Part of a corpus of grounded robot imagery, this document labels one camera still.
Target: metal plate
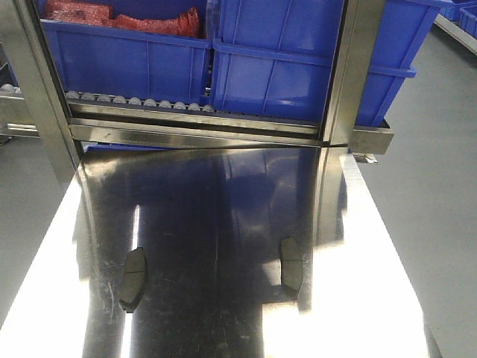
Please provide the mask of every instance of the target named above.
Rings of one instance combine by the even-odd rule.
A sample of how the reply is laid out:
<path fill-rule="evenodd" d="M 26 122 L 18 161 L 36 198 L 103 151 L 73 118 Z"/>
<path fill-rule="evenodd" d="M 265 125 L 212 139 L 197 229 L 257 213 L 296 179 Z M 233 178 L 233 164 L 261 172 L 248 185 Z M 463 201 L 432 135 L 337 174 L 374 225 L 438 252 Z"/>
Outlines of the metal plate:
<path fill-rule="evenodd" d="M 0 122 L 18 125 L 34 123 L 22 95 L 0 93 Z"/>
<path fill-rule="evenodd" d="M 289 237 L 298 295 L 281 286 Z M 148 282 L 125 314 L 117 294 L 136 246 Z M 86 154 L 51 223 L 0 356 L 439 357 L 424 327 L 346 149 L 101 152 Z"/>
<path fill-rule="evenodd" d="M 442 28 L 450 36 L 454 37 L 462 45 L 467 47 L 473 54 L 477 54 L 477 39 L 472 35 L 468 34 L 461 28 L 459 28 L 455 23 L 446 19 L 442 15 L 437 15 L 435 22 L 437 26 Z"/>

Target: stainless steel frame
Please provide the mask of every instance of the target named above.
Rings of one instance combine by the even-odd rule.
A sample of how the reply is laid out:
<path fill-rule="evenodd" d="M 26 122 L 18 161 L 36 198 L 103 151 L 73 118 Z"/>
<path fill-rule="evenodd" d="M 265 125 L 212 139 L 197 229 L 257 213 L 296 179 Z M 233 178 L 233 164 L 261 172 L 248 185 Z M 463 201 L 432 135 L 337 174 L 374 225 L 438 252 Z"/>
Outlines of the stainless steel frame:
<path fill-rule="evenodd" d="M 54 69 L 40 19 L 31 0 L 0 2 L 0 34 L 25 100 L 0 96 L 0 135 L 36 135 L 48 149 L 57 177 L 67 184 L 82 155 L 80 141 L 118 142 L 178 148 L 248 145 L 349 145 L 384 153 L 392 136 L 363 136 L 353 130 L 385 0 L 345 1 L 332 91 L 321 128 L 279 119 L 143 110 L 128 106 L 67 102 Z M 366 146 L 359 148 L 361 138 Z"/>
<path fill-rule="evenodd" d="M 447 32 L 450 36 L 454 37 L 462 45 L 467 47 L 473 54 L 477 55 L 477 39 L 470 36 L 467 32 L 459 28 L 455 23 L 446 19 L 442 15 L 437 15 L 434 23 L 439 26 L 442 30 Z"/>
<path fill-rule="evenodd" d="M 287 237 L 303 255 L 297 297 L 282 287 Z M 149 281 L 127 314 L 136 246 Z M 346 148 L 87 153 L 0 356 L 441 357 Z"/>
<path fill-rule="evenodd" d="M 345 2 L 331 91 L 319 136 L 330 145 L 350 143 L 385 2 Z"/>
<path fill-rule="evenodd" d="M 0 34 L 58 180 L 66 185 L 81 149 L 69 133 L 69 107 L 32 1 L 0 1 Z"/>

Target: metal post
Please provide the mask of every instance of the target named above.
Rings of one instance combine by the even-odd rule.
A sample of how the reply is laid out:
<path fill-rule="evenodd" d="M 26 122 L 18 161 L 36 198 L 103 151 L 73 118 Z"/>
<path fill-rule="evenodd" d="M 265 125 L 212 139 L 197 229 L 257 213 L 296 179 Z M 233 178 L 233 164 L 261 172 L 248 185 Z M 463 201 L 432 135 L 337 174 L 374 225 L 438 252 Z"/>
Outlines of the metal post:
<path fill-rule="evenodd" d="M 385 2 L 345 2 L 331 90 L 319 135 L 319 140 L 330 145 L 350 143 Z"/>
<path fill-rule="evenodd" d="M 68 129 L 71 113 L 32 0 L 0 1 L 0 37 L 51 165 L 66 188 L 82 151 Z"/>
<path fill-rule="evenodd" d="M 315 245 L 324 245 L 343 237 L 341 207 L 344 190 L 344 177 L 341 157 L 348 153 L 348 148 L 322 148 L 318 164 L 318 176 L 315 202 L 315 220 L 313 231 L 317 241 Z"/>

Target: metal rail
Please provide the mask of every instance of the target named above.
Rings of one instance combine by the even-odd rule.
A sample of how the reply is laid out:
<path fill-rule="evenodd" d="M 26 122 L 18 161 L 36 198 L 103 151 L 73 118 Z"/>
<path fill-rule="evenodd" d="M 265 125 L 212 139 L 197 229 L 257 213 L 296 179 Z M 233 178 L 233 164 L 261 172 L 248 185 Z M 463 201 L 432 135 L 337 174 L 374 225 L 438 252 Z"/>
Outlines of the metal rail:
<path fill-rule="evenodd" d="M 473 54 L 477 55 L 477 39 L 472 37 L 467 32 L 459 28 L 454 22 L 446 19 L 442 15 L 437 15 L 434 23 L 439 26 L 442 30 L 447 32 L 450 36 L 454 37 L 462 45 L 467 47 Z"/>
<path fill-rule="evenodd" d="M 323 146 L 318 128 L 291 121 L 223 113 L 166 110 L 121 104 L 68 101 L 72 138 L 121 144 L 175 148 L 237 147 L 245 145 Z M 0 95 L 0 135 L 40 136 L 20 95 Z M 385 154 L 394 132 L 390 128 L 355 126 L 350 147 L 355 153 Z"/>
<path fill-rule="evenodd" d="M 319 136 L 330 145 L 350 143 L 385 2 L 345 2 L 331 90 Z"/>

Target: plastic crate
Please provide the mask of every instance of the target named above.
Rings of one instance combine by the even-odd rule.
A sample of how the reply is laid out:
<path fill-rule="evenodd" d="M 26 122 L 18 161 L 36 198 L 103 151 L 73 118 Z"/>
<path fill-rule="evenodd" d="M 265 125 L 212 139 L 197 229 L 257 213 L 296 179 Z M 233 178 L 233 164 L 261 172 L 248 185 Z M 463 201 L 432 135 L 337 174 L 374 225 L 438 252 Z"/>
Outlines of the plastic crate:
<path fill-rule="evenodd" d="M 477 39 L 477 6 L 461 9 L 461 23 L 459 26 Z"/>
<path fill-rule="evenodd" d="M 205 23 L 206 0 L 94 2 L 111 4 L 117 13 L 153 19 L 175 17 L 199 5 L 200 20 Z M 37 5 L 42 15 L 45 0 Z M 45 19 L 42 25 L 67 91 L 204 102 L 201 96 L 209 80 L 210 37 L 147 34 Z"/>
<path fill-rule="evenodd" d="M 461 8 L 477 5 L 476 0 L 452 0 L 452 6 L 445 7 L 440 13 L 450 21 L 458 22 L 461 19 Z"/>
<path fill-rule="evenodd" d="M 331 60 L 229 45 L 214 39 L 212 103 L 216 110 L 319 122 Z M 413 69 L 371 66 L 358 124 L 379 126 Z"/>
<path fill-rule="evenodd" d="M 372 64 L 409 67 L 435 17 L 450 0 L 388 0 Z M 331 57 L 342 0 L 222 0 L 225 43 Z"/>

